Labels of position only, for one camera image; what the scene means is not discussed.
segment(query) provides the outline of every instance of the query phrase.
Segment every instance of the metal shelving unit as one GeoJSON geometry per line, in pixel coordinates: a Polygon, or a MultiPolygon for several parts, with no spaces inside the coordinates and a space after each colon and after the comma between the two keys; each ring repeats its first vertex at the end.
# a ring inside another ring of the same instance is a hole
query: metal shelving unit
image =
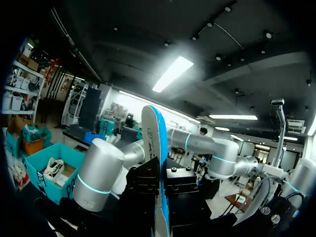
{"type": "Polygon", "coordinates": [[[13,65],[18,67],[18,68],[21,68],[22,70],[30,73],[30,74],[33,74],[35,75],[36,77],[40,78],[41,81],[40,81],[40,86],[39,86],[39,90],[37,92],[32,92],[32,91],[28,91],[28,90],[23,90],[23,89],[20,89],[20,88],[16,88],[16,87],[11,87],[11,86],[5,86],[5,90],[9,90],[9,91],[13,91],[13,92],[18,92],[18,93],[22,93],[22,94],[27,94],[29,95],[30,97],[34,97],[36,96],[37,99],[34,103],[36,103],[35,105],[35,109],[34,111],[14,111],[14,110],[3,110],[1,111],[2,114],[6,114],[6,115],[33,115],[33,122],[35,122],[35,117],[36,117],[36,111],[37,111],[37,108],[38,108],[38,104],[39,104],[39,100],[40,100],[40,92],[41,90],[43,89],[43,86],[44,86],[44,82],[45,82],[45,78],[42,74],[39,74],[38,72],[35,72],[33,71],[32,69],[24,66],[23,64],[17,62],[17,61],[14,61],[13,62],[13,65]]]}

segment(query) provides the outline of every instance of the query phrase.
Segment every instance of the fluorescent light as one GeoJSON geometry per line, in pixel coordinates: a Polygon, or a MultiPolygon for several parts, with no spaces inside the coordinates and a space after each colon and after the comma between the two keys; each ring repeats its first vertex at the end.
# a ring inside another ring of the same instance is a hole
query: fluorescent light
{"type": "Polygon", "coordinates": [[[225,127],[215,127],[215,129],[222,130],[222,131],[229,131],[229,129],[225,127]]]}
{"type": "Polygon", "coordinates": [[[286,140],[291,140],[291,141],[297,141],[298,139],[296,137],[284,137],[286,140]]]}
{"type": "Polygon", "coordinates": [[[244,120],[258,120],[255,115],[210,115],[212,119],[244,119],[244,120]]]}
{"type": "Polygon", "coordinates": [[[194,118],[191,118],[191,117],[189,117],[189,116],[186,116],[186,115],[184,115],[184,114],[182,114],[182,113],[179,113],[179,112],[177,112],[177,111],[175,111],[175,110],[171,110],[171,109],[169,109],[169,108],[166,108],[166,107],[164,107],[164,106],[161,106],[161,105],[156,104],[156,103],[154,103],[154,102],[151,102],[151,101],[149,101],[149,100],[145,100],[145,99],[143,99],[143,98],[141,98],[141,97],[138,97],[138,96],[136,96],[136,95],[129,94],[129,93],[124,92],[124,91],[122,91],[122,90],[120,90],[119,92],[122,93],[122,94],[124,94],[124,95],[128,95],[128,96],[130,96],[130,97],[133,97],[133,98],[135,98],[135,99],[144,101],[144,102],[146,102],[146,103],[148,103],[148,104],[154,105],[154,106],[156,106],[156,107],[158,107],[158,108],[161,108],[161,109],[163,109],[163,110],[166,110],[166,111],[168,111],[168,112],[171,112],[171,113],[173,113],[173,114],[175,114],[175,115],[181,116],[181,117],[183,117],[183,118],[185,118],[185,119],[188,119],[188,120],[190,120],[190,121],[193,121],[193,122],[196,122],[196,123],[201,123],[200,121],[198,121],[198,120],[196,120],[196,119],[194,119],[194,118]]]}
{"type": "Polygon", "coordinates": [[[153,91],[162,92],[172,81],[177,79],[182,73],[189,69],[193,65],[193,62],[185,59],[184,57],[178,57],[173,64],[165,71],[161,78],[157,81],[153,87],[153,91]]]}
{"type": "Polygon", "coordinates": [[[311,126],[310,130],[308,131],[307,135],[308,135],[308,136],[313,136],[314,133],[315,133],[315,130],[316,130],[316,116],[315,116],[315,118],[314,118],[314,121],[313,121],[313,123],[312,123],[312,126],[311,126]]]}
{"type": "Polygon", "coordinates": [[[235,139],[240,140],[241,142],[243,142],[243,140],[240,137],[237,137],[235,135],[231,135],[231,137],[234,137],[235,139]]]}
{"type": "Polygon", "coordinates": [[[70,74],[67,74],[67,73],[65,73],[65,75],[70,76],[70,77],[74,77],[73,75],[70,75],[70,74]]]}

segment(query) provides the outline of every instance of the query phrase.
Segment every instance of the bolt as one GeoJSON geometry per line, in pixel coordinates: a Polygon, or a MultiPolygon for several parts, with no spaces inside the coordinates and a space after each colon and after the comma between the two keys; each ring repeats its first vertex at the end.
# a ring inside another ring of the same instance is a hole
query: bolt
{"type": "Polygon", "coordinates": [[[267,206],[262,207],[260,211],[261,211],[261,213],[264,214],[264,215],[269,215],[270,212],[271,212],[270,208],[267,207],[267,206]]]}
{"type": "Polygon", "coordinates": [[[274,225],[276,225],[277,223],[279,223],[279,222],[280,222],[280,219],[281,219],[281,217],[280,217],[279,215],[277,215],[277,214],[274,214],[274,215],[271,217],[271,221],[272,221],[272,223],[273,223],[274,225]]]}

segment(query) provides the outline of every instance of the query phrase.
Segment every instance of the silver cylindrical joint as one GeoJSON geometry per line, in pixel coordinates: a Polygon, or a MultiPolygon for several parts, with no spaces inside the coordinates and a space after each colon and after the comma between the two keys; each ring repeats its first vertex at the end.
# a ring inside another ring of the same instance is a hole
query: silver cylindrical joint
{"type": "Polygon", "coordinates": [[[247,157],[240,157],[237,156],[236,159],[236,171],[235,176],[244,176],[244,177],[251,177],[253,176],[253,169],[258,167],[258,161],[255,157],[247,156],[247,157]]]}
{"type": "Polygon", "coordinates": [[[233,141],[210,138],[173,128],[168,131],[168,142],[170,146],[178,146],[189,152],[212,154],[208,173],[213,177],[227,179],[235,172],[239,146],[233,141]]]}
{"type": "Polygon", "coordinates": [[[125,168],[130,168],[145,160],[145,151],[143,147],[144,140],[139,140],[120,149],[125,155],[125,161],[123,163],[125,168]]]}
{"type": "MultiPolygon", "coordinates": [[[[313,191],[316,179],[316,164],[309,159],[300,159],[296,168],[288,178],[288,183],[283,184],[281,197],[286,197],[294,192],[301,192],[304,195],[310,195],[313,191]]],[[[289,198],[293,206],[299,208],[302,204],[300,196],[289,198]]]]}
{"type": "Polygon", "coordinates": [[[124,162],[124,153],[114,145],[95,138],[78,173],[74,200],[84,209],[101,211],[124,162]]]}

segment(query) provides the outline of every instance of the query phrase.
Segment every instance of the table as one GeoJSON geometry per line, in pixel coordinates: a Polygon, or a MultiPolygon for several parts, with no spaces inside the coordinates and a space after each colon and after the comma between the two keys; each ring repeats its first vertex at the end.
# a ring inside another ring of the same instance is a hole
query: table
{"type": "MultiPolygon", "coordinates": [[[[226,210],[224,211],[224,213],[222,215],[224,215],[225,212],[230,207],[232,207],[231,210],[233,209],[234,206],[237,207],[237,208],[241,207],[242,203],[236,201],[236,195],[239,195],[239,194],[233,194],[233,195],[225,196],[225,199],[230,202],[230,205],[226,208],[226,210]]],[[[243,194],[243,193],[241,193],[240,195],[245,197],[245,198],[248,197],[246,194],[243,194]]],[[[247,208],[250,206],[251,203],[252,203],[252,198],[249,198],[247,203],[241,208],[241,211],[245,212],[247,210],[247,208]]]]}

